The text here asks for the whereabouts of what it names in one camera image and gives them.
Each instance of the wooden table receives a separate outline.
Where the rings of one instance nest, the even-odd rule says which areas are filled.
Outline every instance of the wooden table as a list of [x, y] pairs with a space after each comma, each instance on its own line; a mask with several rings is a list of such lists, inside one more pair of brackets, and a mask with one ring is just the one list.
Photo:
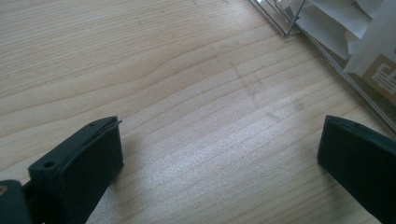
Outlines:
[[328, 114], [387, 133], [248, 0], [0, 1], [0, 179], [123, 120], [89, 223], [377, 223], [317, 164]]

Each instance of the wood grain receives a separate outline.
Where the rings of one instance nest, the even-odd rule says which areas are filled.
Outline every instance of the wood grain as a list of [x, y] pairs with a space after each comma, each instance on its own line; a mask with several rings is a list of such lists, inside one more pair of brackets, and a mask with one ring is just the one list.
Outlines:
[[316, 156], [328, 114], [387, 131], [246, 0], [1, 0], [0, 40], [0, 179], [123, 120], [89, 223], [378, 223]]

